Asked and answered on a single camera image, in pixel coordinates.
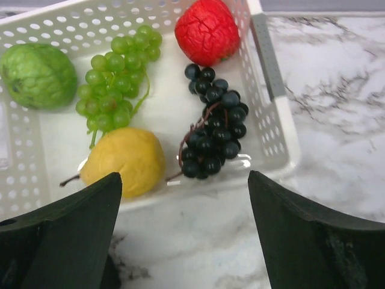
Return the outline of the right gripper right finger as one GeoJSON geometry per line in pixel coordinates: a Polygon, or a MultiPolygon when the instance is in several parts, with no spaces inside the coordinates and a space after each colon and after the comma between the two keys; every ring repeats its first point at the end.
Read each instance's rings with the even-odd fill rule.
{"type": "Polygon", "coordinates": [[[303,197],[257,171],[248,190],[271,288],[384,288],[384,224],[303,197]]]}

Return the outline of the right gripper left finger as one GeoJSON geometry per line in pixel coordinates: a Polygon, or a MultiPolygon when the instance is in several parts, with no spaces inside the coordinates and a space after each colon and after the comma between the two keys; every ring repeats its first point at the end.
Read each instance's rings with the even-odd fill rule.
{"type": "Polygon", "coordinates": [[[1,288],[120,288],[108,255],[122,195],[118,173],[1,222],[1,288]]]}

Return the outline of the yellow fake lemon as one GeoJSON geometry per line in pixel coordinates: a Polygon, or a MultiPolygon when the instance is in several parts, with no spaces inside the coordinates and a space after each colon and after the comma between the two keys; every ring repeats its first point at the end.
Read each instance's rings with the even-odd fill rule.
{"type": "Polygon", "coordinates": [[[92,185],[110,173],[120,174],[122,197],[133,198],[153,190],[165,175],[166,160],[157,136],[146,129],[119,128],[103,136],[91,150],[74,179],[92,185]]]}

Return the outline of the dark purple fake grapes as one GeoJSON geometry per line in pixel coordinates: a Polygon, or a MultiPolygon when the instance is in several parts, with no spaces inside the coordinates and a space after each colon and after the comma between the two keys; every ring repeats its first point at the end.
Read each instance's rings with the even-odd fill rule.
{"type": "Polygon", "coordinates": [[[195,63],[188,64],[184,74],[189,80],[189,92],[198,96],[205,107],[180,143],[180,172],[167,182],[178,176],[204,180],[218,174],[227,160],[238,157],[239,140],[247,133],[244,122],[249,107],[238,91],[229,89],[227,80],[217,78],[212,67],[201,68],[195,63]]]}

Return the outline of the green fake grape bunch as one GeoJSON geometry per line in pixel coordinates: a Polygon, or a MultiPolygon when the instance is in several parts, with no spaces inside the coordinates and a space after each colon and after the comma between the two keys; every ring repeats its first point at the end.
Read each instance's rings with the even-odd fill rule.
{"type": "Polygon", "coordinates": [[[127,127],[149,92],[140,95],[141,85],[149,84],[147,65],[161,56],[162,35],[151,26],[140,26],[133,35],[117,36],[111,50],[91,59],[86,83],[78,87],[76,112],[86,118],[90,147],[98,135],[127,127]]]}

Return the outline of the green fake guava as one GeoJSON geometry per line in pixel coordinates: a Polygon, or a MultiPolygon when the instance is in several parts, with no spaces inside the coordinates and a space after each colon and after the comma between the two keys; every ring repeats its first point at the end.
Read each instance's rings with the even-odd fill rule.
{"type": "Polygon", "coordinates": [[[39,110],[69,105],[78,86],[68,56],[45,43],[17,44],[1,56],[1,78],[18,104],[39,110]]]}

